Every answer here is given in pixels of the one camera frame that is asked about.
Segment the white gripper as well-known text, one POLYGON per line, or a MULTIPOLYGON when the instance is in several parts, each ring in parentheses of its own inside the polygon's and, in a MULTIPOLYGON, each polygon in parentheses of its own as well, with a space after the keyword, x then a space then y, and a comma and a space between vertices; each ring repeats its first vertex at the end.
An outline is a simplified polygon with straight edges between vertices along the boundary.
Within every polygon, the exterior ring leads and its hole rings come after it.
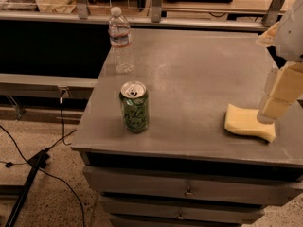
POLYGON ((295 62, 303 61, 303 0, 295 0, 279 23, 258 36, 256 44, 276 46, 276 54, 287 60, 269 73, 259 104, 257 120, 272 124, 303 94, 303 62, 295 62))

